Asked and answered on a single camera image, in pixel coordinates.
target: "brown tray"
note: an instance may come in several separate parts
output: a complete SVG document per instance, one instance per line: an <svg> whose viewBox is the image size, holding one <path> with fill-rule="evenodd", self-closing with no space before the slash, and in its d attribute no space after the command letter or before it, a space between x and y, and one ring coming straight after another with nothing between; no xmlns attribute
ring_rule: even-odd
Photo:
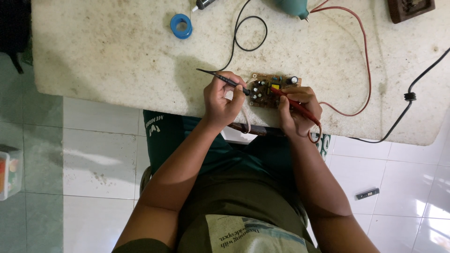
<svg viewBox="0 0 450 253"><path fill-rule="evenodd" d="M434 0L387 0L394 24L414 18L436 8Z"/></svg>

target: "blue solder spool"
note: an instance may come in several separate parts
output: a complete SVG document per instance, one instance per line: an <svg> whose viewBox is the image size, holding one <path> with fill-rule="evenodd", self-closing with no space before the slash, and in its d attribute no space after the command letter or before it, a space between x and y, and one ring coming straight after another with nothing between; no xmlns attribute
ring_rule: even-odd
<svg viewBox="0 0 450 253"><path fill-rule="evenodd" d="M186 29L184 31L178 31L176 29L176 26L179 23L186 23ZM177 14L173 16L172 20L170 21L170 29L172 30L173 34L179 38L179 39L187 39L192 34L192 24L191 20L188 18L188 16L184 14Z"/></svg>

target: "table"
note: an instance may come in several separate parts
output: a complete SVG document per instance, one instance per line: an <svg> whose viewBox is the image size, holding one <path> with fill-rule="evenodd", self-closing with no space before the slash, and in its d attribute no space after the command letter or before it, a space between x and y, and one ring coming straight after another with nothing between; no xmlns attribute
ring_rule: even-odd
<svg viewBox="0 0 450 253"><path fill-rule="evenodd" d="M228 62L235 20L244 0L218 0L190 13L194 0L32 2L33 57L40 92L166 113L202 116L203 88L211 76L195 68L219 69ZM311 10L320 1L308 3ZM367 109L344 117L324 106L324 133L380 139L406 107L410 83L450 47L450 1L399 24L390 21L385 1L331 0L361 18L367 33L373 94ZM170 20L191 16L192 36L177 39ZM252 72L295 75L319 101L355 113L368 95L363 36L355 18L341 10L309 15L310 23L287 16L272 1L252 0L242 18L261 16L268 27L256 51L236 48L227 68L244 80ZM246 48L258 45L264 26L249 19L237 33ZM450 57L413 89L415 101L388 138L429 145L450 104ZM250 123L278 125L274 109L244 103ZM245 122L240 114L236 122Z"/></svg>

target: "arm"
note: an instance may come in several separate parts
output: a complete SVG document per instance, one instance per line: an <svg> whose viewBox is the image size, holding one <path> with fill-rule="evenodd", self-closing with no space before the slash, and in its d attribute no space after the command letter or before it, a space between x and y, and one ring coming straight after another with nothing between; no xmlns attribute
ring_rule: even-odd
<svg viewBox="0 0 450 253"><path fill-rule="evenodd" d="M114 248L141 238L157 239L175 247L178 213L197 179L198 172L214 138L238 115L245 95L242 78L231 72L218 72L240 84L233 100L224 95L233 88L214 77L204 89L206 113L200 123L161 165L145 187Z"/></svg>
<svg viewBox="0 0 450 253"><path fill-rule="evenodd" d="M283 90L318 119L322 108L309 87ZM307 137L315 124L297 112L289 111L286 97L280 98L280 124L289 139L292 167L301 200L310 218L322 252L379 252L359 226L350 203L327 168L316 146Z"/></svg>

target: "white tile floor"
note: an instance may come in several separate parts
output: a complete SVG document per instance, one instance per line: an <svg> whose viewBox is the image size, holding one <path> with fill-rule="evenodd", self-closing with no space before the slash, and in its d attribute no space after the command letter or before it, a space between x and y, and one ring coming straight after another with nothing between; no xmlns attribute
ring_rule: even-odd
<svg viewBox="0 0 450 253"><path fill-rule="evenodd" d="M110 252L149 165L142 110L64 98L64 251ZM333 136L327 165L382 253L450 252L450 113L428 147ZM250 141L227 129L227 139ZM380 194L355 200L374 187Z"/></svg>

